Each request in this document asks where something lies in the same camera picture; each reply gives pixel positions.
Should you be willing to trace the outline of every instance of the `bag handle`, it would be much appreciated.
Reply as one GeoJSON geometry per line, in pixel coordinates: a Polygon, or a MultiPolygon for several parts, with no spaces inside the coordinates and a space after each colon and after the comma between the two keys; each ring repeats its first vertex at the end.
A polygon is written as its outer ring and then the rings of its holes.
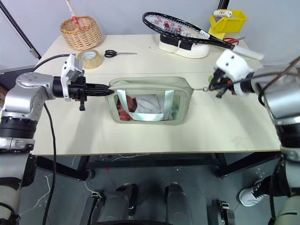
{"type": "Polygon", "coordinates": [[[134,119],[139,121],[161,121],[164,119],[165,115],[168,115],[172,109],[173,98],[174,98],[174,90],[166,90],[165,91],[165,103],[164,103],[164,113],[137,113],[130,112],[128,109],[127,99],[126,99],[126,91],[125,90],[117,90],[119,100],[121,105],[123,106],[125,112],[134,119]]]}

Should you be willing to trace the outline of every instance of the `packing tape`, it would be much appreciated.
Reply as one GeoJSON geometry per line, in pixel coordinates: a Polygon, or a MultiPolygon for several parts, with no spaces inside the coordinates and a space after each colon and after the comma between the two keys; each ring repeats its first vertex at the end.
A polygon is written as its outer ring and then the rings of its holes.
{"type": "Polygon", "coordinates": [[[82,61],[82,67],[84,69],[94,69],[102,63],[99,52],[94,49],[80,52],[77,55],[77,59],[82,61]]]}

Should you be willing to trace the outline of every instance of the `yellow container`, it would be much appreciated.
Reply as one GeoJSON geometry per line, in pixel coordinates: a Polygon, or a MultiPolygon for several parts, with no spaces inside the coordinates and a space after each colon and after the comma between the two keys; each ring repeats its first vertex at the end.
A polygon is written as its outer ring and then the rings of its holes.
{"type": "Polygon", "coordinates": [[[214,32],[224,33],[239,33],[242,29],[244,22],[248,21],[248,18],[241,10],[230,10],[232,11],[231,17],[222,17],[216,22],[215,17],[210,17],[210,26],[214,32]]]}
{"type": "Polygon", "coordinates": [[[215,36],[216,38],[219,38],[221,40],[223,40],[223,38],[225,37],[224,32],[214,32],[213,29],[210,27],[210,30],[208,31],[208,33],[212,36],[215,36]]]}

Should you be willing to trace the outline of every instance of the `gray floor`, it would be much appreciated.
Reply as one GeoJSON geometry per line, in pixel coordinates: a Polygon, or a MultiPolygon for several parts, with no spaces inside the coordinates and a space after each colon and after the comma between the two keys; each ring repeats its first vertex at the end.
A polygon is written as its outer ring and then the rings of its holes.
{"type": "MultiPolygon", "coordinates": [[[[245,154],[226,155],[228,162],[235,161],[245,154]]],[[[73,157],[59,157],[59,162],[71,166],[73,157]]],[[[74,159],[73,167],[79,158],[74,159]]],[[[165,221],[164,189],[171,182],[178,182],[186,192],[193,214],[195,225],[213,225],[215,218],[208,214],[211,202],[219,199],[227,201],[235,211],[237,225],[267,225],[270,218],[268,198],[254,207],[239,204],[237,194],[243,188],[251,186],[257,179],[270,175],[275,161],[265,163],[252,169],[230,175],[224,179],[216,178],[214,167],[152,167],[152,168],[115,168],[96,170],[94,179],[87,181],[92,190],[103,190],[109,195],[124,183],[136,183],[140,189],[135,219],[151,219],[165,221]]],[[[51,173],[37,170],[34,183],[22,189],[20,213],[22,225],[40,225],[46,206],[46,198],[32,210],[37,200],[48,191],[47,176],[51,182],[51,173]]],[[[90,192],[84,182],[58,176],[53,195],[48,224],[73,225],[79,224],[85,201],[90,192]]],[[[286,197],[275,198],[277,211],[283,206],[286,197]]]]}

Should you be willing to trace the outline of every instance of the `shoe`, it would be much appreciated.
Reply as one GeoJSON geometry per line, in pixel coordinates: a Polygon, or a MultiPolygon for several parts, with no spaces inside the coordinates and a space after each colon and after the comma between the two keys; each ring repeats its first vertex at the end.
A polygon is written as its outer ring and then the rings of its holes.
{"type": "Polygon", "coordinates": [[[264,190],[261,188],[262,180],[255,182],[251,188],[244,189],[239,194],[240,203],[244,206],[254,206],[259,203],[265,196],[264,190]]]}
{"type": "Polygon", "coordinates": [[[174,53],[190,59],[200,59],[208,55],[209,45],[196,44],[189,42],[179,42],[169,37],[160,35],[158,47],[168,53],[174,53]]]}

